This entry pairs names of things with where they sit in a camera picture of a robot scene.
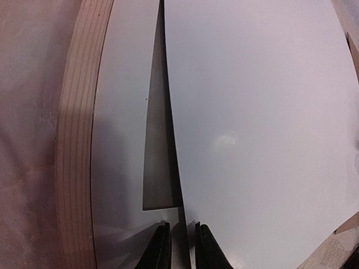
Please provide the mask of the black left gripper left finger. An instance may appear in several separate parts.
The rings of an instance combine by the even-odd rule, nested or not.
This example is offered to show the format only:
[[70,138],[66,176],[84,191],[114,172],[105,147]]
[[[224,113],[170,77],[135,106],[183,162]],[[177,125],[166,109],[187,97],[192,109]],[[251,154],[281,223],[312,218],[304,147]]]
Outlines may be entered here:
[[139,259],[136,269],[169,269],[172,266],[172,237],[170,223],[159,225]]

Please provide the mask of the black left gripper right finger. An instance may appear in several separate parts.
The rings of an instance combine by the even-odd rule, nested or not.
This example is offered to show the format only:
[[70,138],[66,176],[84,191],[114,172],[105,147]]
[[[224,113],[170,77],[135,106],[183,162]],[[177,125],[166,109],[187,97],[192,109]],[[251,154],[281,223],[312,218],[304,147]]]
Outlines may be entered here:
[[209,227],[200,222],[195,224],[195,264],[199,269],[233,268]]

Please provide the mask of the clear acrylic glass sheet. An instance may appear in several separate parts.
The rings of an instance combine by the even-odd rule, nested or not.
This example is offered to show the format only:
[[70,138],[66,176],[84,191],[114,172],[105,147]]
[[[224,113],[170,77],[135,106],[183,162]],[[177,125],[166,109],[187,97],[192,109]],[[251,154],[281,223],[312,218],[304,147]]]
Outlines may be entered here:
[[159,2],[146,119],[144,190],[145,211],[182,206],[169,92],[164,1]]

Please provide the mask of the pink wooden picture frame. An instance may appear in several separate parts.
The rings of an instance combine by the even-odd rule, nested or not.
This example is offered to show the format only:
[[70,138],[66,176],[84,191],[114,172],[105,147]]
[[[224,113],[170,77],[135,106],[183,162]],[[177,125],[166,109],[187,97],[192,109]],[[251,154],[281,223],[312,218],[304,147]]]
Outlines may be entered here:
[[67,53],[55,139],[55,194],[65,268],[96,268],[91,211],[94,105],[113,1],[82,1]]

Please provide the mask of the dark landscape photo print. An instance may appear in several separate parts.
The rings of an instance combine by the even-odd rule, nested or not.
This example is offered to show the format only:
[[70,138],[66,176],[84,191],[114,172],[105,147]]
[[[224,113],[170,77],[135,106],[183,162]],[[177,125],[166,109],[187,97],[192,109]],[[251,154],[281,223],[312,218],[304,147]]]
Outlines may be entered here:
[[358,81],[330,1],[165,1],[186,222],[296,268],[358,211]]

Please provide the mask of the white photo mat board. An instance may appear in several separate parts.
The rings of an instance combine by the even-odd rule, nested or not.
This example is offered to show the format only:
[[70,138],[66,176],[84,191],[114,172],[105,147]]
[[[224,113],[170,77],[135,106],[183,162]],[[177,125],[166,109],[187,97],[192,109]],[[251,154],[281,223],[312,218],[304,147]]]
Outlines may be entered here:
[[91,144],[91,206],[99,268],[134,268],[170,223],[172,268],[189,268],[182,206],[145,211],[146,119],[160,1],[115,1],[105,35]]

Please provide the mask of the brown cardboard backing board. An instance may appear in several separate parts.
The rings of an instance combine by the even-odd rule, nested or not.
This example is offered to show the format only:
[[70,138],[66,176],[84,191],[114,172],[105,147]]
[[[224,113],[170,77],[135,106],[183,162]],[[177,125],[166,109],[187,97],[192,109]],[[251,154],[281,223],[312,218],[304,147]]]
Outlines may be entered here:
[[[351,57],[353,60],[353,64],[356,71],[356,76],[358,78],[358,49],[351,38],[349,32],[346,32],[346,40],[351,53]],[[340,234],[347,230],[351,230],[358,227],[358,212],[355,213],[351,218],[349,218],[346,222],[344,222],[339,228],[336,229],[334,234]]]

